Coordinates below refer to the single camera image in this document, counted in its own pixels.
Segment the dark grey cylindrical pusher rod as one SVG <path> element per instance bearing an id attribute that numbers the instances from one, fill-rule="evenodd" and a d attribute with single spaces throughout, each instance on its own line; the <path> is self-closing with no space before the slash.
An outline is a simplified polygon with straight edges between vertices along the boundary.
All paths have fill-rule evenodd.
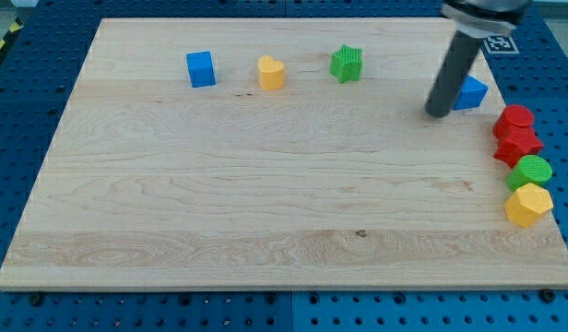
<path id="1" fill-rule="evenodd" d="M 424 110 L 428 115 L 444 118 L 452 111 L 481 45 L 482 39 L 459 30 L 454 33 L 425 103 Z"/>

